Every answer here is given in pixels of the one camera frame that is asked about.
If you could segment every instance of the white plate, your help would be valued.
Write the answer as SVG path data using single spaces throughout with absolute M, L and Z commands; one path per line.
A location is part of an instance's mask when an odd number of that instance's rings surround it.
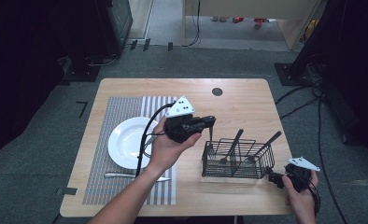
M 148 123 L 149 118 L 144 117 L 127 119 L 111 133 L 108 139 L 108 154 L 119 166 L 137 169 L 141 137 Z M 157 121 L 152 121 L 147 133 L 152 133 L 157 124 Z M 146 152 L 151 154 L 151 146 L 146 148 Z M 141 167 L 143 168 L 147 164 L 149 164 L 149 158 L 143 155 Z

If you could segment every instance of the utensil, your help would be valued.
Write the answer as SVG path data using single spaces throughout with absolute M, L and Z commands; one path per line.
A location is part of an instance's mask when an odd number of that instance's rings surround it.
M 210 135 L 210 141 L 209 144 L 206 146 L 207 149 L 207 155 L 210 159 L 215 159 L 216 158 L 216 153 L 217 151 L 214 150 L 213 144 L 212 144 L 212 140 L 213 140 L 213 127 L 209 128 L 209 135 Z
M 113 173 L 113 172 L 107 172 L 105 173 L 105 178 L 110 178 L 110 177 L 127 177 L 127 178 L 135 178 L 135 175 L 127 175 L 127 174 L 120 174 L 120 173 Z M 162 181 L 166 181 L 166 180 L 170 180 L 170 178 L 168 177 L 159 177 L 158 178 L 158 182 L 162 182 Z
M 271 145 L 271 143 L 274 142 L 281 134 L 282 134 L 281 131 L 278 131 L 277 133 L 275 133 L 274 136 L 272 136 L 271 139 L 269 139 L 265 144 L 263 144 L 263 146 L 254 154 L 254 157 L 256 157 L 257 154 L 259 154 L 259 152 L 261 152 L 264 148 Z
M 242 135 L 242 133 L 243 133 L 243 129 L 239 129 L 239 131 L 236 134 L 236 137 L 234 138 L 234 141 L 233 141 L 233 144 L 231 145 L 230 150 L 228 151 L 227 155 L 225 155 L 224 158 L 219 160 L 219 164 L 222 165 L 222 164 L 227 163 L 227 158 L 233 153 L 234 149 L 236 148 L 237 143 L 239 142 L 239 138 Z

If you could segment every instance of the utensil holder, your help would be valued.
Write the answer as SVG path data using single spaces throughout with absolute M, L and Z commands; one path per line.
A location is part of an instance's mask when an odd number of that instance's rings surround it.
M 230 153 L 233 142 L 233 139 L 228 138 L 205 142 L 202 176 L 262 179 L 267 167 L 274 167 L 275 160 L 271 146 L 262 149 L 265 144 L 247 139 L 240 139 L 226 162 L 221 163 L 221 159 Z

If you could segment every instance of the striped placemat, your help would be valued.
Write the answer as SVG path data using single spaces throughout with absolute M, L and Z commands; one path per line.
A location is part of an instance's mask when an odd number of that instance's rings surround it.
M 120 167 L 110 158 L 107 146 L 112 131 L 127 119 L 135 117 L 151 118 L 159 108 L 174 102 L 176 99 L 173 96 L 128 96 L 110 97 L 108 99 L 106 114 L 82 204 L 106 204 L 133 181 L 131 178 L 123 177 L 104 178 L 106 172 L 135 174 L 135 169 Z M 165 110 L 155 120 L 159 121 L 164 113 Z M 176 204 L 176 166 L 167 170 L 163 176 L 169 177 L 171 180 L 157 182 L 145 204 Z

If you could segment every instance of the wrist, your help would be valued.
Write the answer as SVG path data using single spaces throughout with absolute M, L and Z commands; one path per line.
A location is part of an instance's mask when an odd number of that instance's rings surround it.
M 161 177 L 163 172 L 164 171 L 159 171 L 158 169 L 152 166 L 147 166 L 146 169 L 144 169 L 143 174 L 157 181 L 157 179 Z
M 315 217 L 296 217 L 297 224 L 316 224 Z

